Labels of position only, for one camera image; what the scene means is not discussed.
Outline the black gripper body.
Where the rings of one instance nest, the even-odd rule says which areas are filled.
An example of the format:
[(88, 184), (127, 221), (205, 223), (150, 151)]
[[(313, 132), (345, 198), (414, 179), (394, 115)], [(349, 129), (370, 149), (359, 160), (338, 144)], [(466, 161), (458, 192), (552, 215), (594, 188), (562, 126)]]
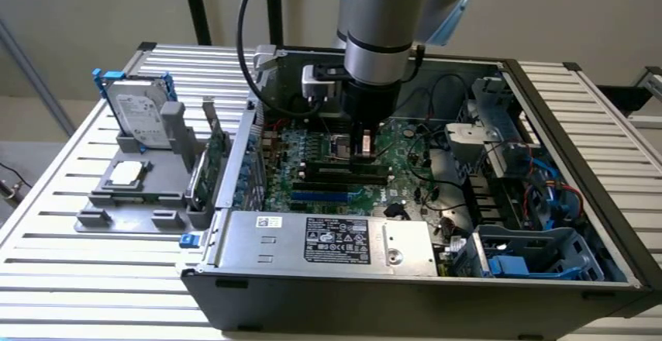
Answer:
[(357, 80), (342, 83), (341, 106), (354, 124), (377, 125), (397, 109), (402, 82), (387, 85), (365, 84)]

